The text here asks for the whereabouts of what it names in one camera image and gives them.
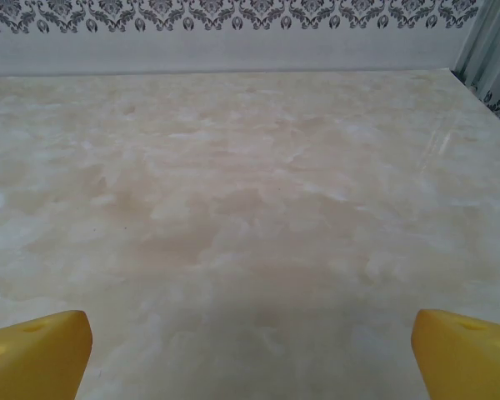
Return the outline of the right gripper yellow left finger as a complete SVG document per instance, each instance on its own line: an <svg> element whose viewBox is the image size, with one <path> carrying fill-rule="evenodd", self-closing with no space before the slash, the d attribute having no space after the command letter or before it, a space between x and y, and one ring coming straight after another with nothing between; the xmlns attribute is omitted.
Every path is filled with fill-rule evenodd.
<svg viewBox="0 0 500 400"><path fill-rule="evenodd" d="M92 346L79 310L0 328L0 400L75 400Z"/></svg>

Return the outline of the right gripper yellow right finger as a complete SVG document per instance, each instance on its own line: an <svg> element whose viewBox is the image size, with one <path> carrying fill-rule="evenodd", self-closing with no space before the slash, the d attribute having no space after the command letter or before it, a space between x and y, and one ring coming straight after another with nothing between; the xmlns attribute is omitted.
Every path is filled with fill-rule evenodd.
<svg viewBox="0 0 500 400"><path fill-rule="evenodd" d="M411 345L430 400L500 400L500 324L423 309Z"/></svg>

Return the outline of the aluminium frame corner post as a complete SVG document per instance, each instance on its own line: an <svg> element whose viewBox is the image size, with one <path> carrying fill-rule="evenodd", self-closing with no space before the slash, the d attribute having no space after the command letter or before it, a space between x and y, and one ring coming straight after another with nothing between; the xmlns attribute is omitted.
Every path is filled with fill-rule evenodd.
<svg viewBox="0 0 500 400"><path fill-rule="evenodd" d="M483 100L500 76L500 0L484 0L453 73Z"/></svg>

